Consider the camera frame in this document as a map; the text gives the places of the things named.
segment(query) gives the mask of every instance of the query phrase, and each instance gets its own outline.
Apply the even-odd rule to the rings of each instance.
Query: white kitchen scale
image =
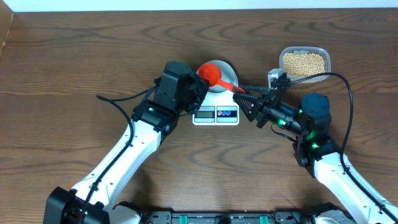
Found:
[[[207,63],[217,65],[221,70],[221,79],[238,85],[233,68],[226,62],[212,60]],[[222,86],[210,87],[200,109],[192,115],[194,125],[238,125],[239,106],[233,101],[233,93]]]

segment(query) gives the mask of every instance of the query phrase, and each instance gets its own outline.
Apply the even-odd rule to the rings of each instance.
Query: white wall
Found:
[[[3,0],[14,12],[398,7],[398,0]]]

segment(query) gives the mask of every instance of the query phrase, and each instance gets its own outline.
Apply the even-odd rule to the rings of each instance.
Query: red scoop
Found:
[[[210,87],[220,85],[233,93],[247,93],[244,89],[222,80],[221,70],[217,65],[211,63],[203,64],[199,68],[198,75],[201,76],[202,79],[209,81]]]

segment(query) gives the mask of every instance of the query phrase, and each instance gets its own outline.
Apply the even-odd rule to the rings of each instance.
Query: clear container of beans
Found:
[[[279,67],[283,68],[291,81],[310,75],[331,72],[330,56],[319,47],[288,47],[279,56]],[[315,83],[328,75],[315,77],[302,83]]]

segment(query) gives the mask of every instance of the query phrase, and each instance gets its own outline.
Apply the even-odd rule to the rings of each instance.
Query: scale control panel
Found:
[[[238,106],[201,106],[193,115],[195,125],[237,125]]]

